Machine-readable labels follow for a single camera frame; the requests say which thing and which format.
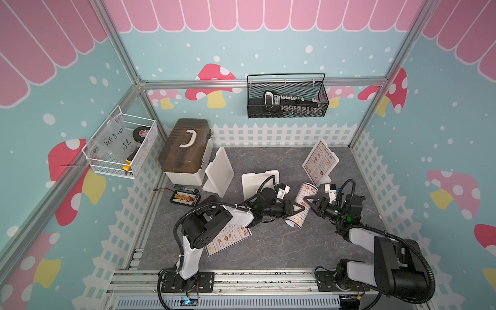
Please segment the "mounting plate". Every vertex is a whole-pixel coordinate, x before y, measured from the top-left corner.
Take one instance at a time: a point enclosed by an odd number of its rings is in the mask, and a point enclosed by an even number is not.
[[[337,285],[336,279],[333,276],[333,272],[329,271],[317,271],[315,272],[317,276],[317,286],[319,292],[343,292]],[[360,282],[352,281],[347,282],[346,287],[351,288],[350,291],[355,292],[363,292],[364,287],[365,291],[370,291],[366,285],[362,285]]]
[[[182,293],[184,288],[196,286],[198,281],[199,293],[212,293],[214,283],[214,272],[199,272],[196,276],[184,280],[176,271],[168,271],[164,274],[164,281],[160,291],[162,293]]]

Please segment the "black mesh basket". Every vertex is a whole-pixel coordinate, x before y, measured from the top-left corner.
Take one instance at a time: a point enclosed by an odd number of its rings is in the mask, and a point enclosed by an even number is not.
[[[329,100],[324,88],[324,78],[325,73],[248,75],[248,118],[325,116]],[[266,104],[266,91],[280,96],[280,105]]]

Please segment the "floor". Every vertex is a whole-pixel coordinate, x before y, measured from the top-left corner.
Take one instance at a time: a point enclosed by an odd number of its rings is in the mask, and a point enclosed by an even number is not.
[[[241,175],[279,170],[280,182],[291,187],[285,199],[293,200],[303,182],[308,182],[302,163],[308,156],[306,147],[226,148],[235,176],[223,200],[239,203],[243,200]],[[331,148],[339,158],[339,164],[331,172],[332,183],[340,187],[349,178],[357,183],[355,194],[366,197],[362,211],[362,223],[384,229],[377,208],[367,190],[358,165],[347,147]],[[217,148],[212,152],[213,160]],[[173,184],[168,181],[168,188]],[[345,193],[351,191],[346,186]],[[158,270],[173,266],[178,260],[179,249],[174,241],[172,229],[176,221],[190,208],[169,202],[170,192],[166,191],[157,210],[152,229],[146,242],[139,270]],[[324,185],[318,195],[324,195]],[[200,193],[202,199],[211,193]],[[211,257],[205,253],[200,259],[200,270],[206,269],[280,269],[314,268],[318,265],[335,268],[339,259],[354,259],[373,262],[373,254],[346,242],[335,233],[334,226],[317,217],[312,211],[303,227],[290,227],[282,219],[272,223],[258,224],[251,229],[253,236],[220,251]]]

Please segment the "metal wire basket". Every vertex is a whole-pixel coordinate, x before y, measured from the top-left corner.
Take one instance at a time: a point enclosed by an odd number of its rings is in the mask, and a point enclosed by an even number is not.
[[[110,114],[117,123],[124,123],[125,130],[132,136],[132,132],[134,129],[140,126],[150,127],[150,130],[145,137],[145,140],[142,142],[140,148],[138,149],[136,155],[131,161],[131,168],[127,171],[123,169],[127,163],[121,163],[114,156],[105,154],[101,158],[98,156],[101,154],[98,145],[91,146],[89,148],[88,144],[84,145],[82,148],[82,152],[88,163],[91,166],[91,169],[95,173],[99,173],[102,175],[116,176],[128,179],[134,179],[138,174],[141,166],[143,165],[146,157],[148,156],[148,152],[150,151],[155,139],[158,136],[157,124],[154,120],[146,119],[134,115],[124,114],[120,106],[116,106],[116,108]],[[91,139],[94,139],[95,136],[99,134],[102,130],[103,124],[96,130],[96,132],[91,136]]]
[[[324,78],[325,73],[248,75],[248,118],[324,117],[329,106]],[[280,106],[266,104],[267,91],[280,96]]]

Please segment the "white picket fence graphic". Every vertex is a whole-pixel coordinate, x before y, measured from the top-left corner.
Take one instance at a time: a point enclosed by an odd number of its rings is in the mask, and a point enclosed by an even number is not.
[[[170,134],[171,129],[164,126],[167,135]],[[334,124],[328,127],[324,124],[318,127],[317,124],[309,127],[304,124],[298,127],[296,124],[289,127],[287,124],[278,126],[274,124],[269,127],[267,124],[259,127],[257,124],[253,127],[248,127],[244,124],[239,127],[234,124],[232,127],[224,124],[219,127],[217,124],[211,128],[212,142],[214,146],[225,147],[261,147],[261,146],[312,146],[319,139],[324,139],[329,146],[347,146],[350,144],[351,138],[357,130],[357,124],[348,127],[344,124],[338,127]]]
[[[449,282],[452,276],[441,272],[438,265],[441,257],[432,254],[429,250],[431,240],[422,237],[420,233],[422,224],[413,221],[414,210],[406,207],[406,197],[399,195],[400,186],[395,185],[393,175],[387,173],[387,165],[382,164],[382,156],[377,154],[378,148],[373,147],[373,139],[369,139],[369,134],[370,132],[362,134],[353,149],[353,155],[368,184],[386,229],[402,238],[413,239],[418,242],[422,254],[435,274],[436,291],[432,302],[436,309],[443,306],[448,310],[451,309],[449,306],[454,306],[456,309],[462,310],[465,298],[454,293],[450,288]]]
[[[139,174],[134,179],[133,186],[127,188],[128,197],[121,199],[123,209],[116,212],[116,224],[109,226],[109,238],[101,241],[102,254],[93,259],[95,269],[91,275],[83,278],[86,288],[81,296],[72,300],[72,305],[76,310],[100,308],[102,297],[110,285],[115,270],[123,268],[122,263],[128,252],[134,250],[132,248],[134,238],[137,236],[146,208],[151,202],[153,188],[162,173],[157,161],[162,147],[163,143],[157,139],[148,158],[141,166]]]

